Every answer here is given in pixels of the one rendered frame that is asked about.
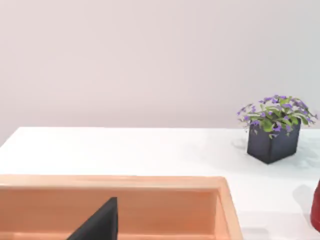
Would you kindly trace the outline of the red bottle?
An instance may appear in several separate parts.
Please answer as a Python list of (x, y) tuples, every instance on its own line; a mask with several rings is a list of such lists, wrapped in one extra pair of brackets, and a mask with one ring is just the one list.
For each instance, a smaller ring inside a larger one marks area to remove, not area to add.
[(320, 233), (320, 179), (313, 194), (310, 210), (310, 223)]

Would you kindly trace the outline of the purple flower plant black pot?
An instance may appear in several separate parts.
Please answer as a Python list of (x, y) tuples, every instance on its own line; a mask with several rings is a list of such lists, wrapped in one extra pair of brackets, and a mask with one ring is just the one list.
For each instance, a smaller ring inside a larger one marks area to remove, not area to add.
[(278, 94), (243, 106), (236, 116), (248, 131), (247, 154), (265, 164), (293, 156), (301, 126), (320, 118), (300, 98)]

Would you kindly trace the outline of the shallow salmon-coloured box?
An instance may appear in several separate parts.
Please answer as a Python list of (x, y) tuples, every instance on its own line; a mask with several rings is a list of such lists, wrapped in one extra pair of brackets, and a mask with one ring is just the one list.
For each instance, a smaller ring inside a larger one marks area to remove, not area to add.
[(0, 240), (66, 240), (110, 198), (118, 240), (244, 240), (221, 176), (0, 175)]

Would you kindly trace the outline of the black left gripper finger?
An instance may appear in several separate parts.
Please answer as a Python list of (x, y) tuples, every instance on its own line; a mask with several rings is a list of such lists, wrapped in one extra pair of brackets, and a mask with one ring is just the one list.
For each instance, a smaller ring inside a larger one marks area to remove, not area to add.
[(66, 240), (118, 240), (118, 201), (111, 197)]

